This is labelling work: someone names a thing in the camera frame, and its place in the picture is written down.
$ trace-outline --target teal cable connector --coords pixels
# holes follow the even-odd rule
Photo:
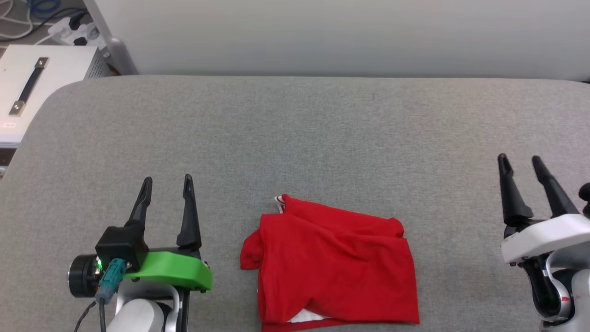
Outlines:
[[[96,295],[94,295],[96,303],[100,303],[101,299],[104,299],[104,304],[110,303],[110,300],[113,298],[113,295],[115,291],[117,291],[126,272],[127,267],[125,266],[124,260],[115,258],[111,261],[100,280],[99,290],[96,292]]]

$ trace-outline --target gray fabric surface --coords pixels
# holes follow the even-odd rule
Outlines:
[[[589,109],[590,86],[544,80],[145,76],[64,87],[0,185],[2,330],[72,330],[90,302],[67,289],[72,259],[126,221],[148,175],[146,243],[175,243],[190,173],[215,287],[191,298],[192,331],[260,329],[257,272],[238,257],[282,193],[395,216],[414,255],[420,325],[324,331],[535,331],[526,276],[500,254],[496,157],[508,154],[537,217],[550,211],[533,154],[581,208]],[[81,330],[98,330],[96,309]]]

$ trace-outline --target black cable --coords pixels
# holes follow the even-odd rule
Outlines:
[[[100,332],[107,332],[107,324],[104,321],[104,298],[99,300]]]
[[[43,25],[47,24],[54,17],[56,17],[57,15],[59,15],[59,14],[61,14],[63,12],[66,12],[66,11],[83,11],[85,13],[88,13],[88,10],[86,10],[84,8],[68,7],[68,8],[61,9],[61,10],[59,10],[59,11],[51,14],[51,16],[49,16],[47,19],[45,19],[43,22],[41,22],[38,26],[34,27],[31,31],[29,31],[28,34],[26,34],[24,36],[21,36],[21,37],[17,37],[17,38],[0,39],[0,43],[6,43],[6,42],[9,42],[9,41],[15,41],[15,40],[21,40],[23,38],[27,38],[31,34],[37,32],[40,28],[43,27]]]
[[[96,302],[92,301],[92,303],[89,304],[88,307],[86,307],[86,310],[84,310],[84,312],[82,313],[82,316],[80,316],[80,319],[76,323],[76,327],[74,328],[74,332],[78,332],[78,329],[80,328],[80,324],[82,323],[82,320],[84,319],[84,317],[86,317],[86,315],[88,314],[90,309],[92,309],[92,307],[95,305],[96,305]]]

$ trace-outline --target folded red shirt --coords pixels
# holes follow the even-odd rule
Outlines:
[[[240,255],[242,269],[258,269],[263,332],[419,323],[414,261],[397,219],[276,199],[283,213],[263,214]]]

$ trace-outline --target white cable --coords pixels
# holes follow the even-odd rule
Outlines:
[[[8,15],[8,13],[10,13],[10,11],[12,10],[12,6],[14,5],[14,1],[13,0],[4,0],[4,1],[0,2],[0,4],[4,4],[6,2],[9,3],[8,10],[4,14],[0,15],[0,19],[5,18],[6,15]]]
[[[12,23],[20,23],[20,24],[27,24],[27,25],[29,24],[29,22],[20,21],[18,19],[13,19],[10,17],[0,17],[0,19],[3,19],[4,21],[12,22]],[[33,25],[41,25],[41,22],[33,22]],[[55,25],[55,23],[45,23],[44,25],[47,25],[50,27],[52,25]]]
[[[44,41],[50,39],[51,37],[53,37],[53,35],[49,35],[47,37],[44,37],[42,40],[39,40],[38,42],[36,42],[35,45],[39,45],[39,44],[43,43]]]
[[[13,0],[10,0],[10,4],[11,4],[10,8],[12,8]],[[22,34],[19,34],[19,35],[0,34],[0,37],[11,39],[11,38],[21,38],[21,37],[28,35],[29,32],[31,32],[33,30],[33,22],[31,21],[31,8],[27,8],[27,24],[29,25],[29,29],[26,32],[23,32]]]

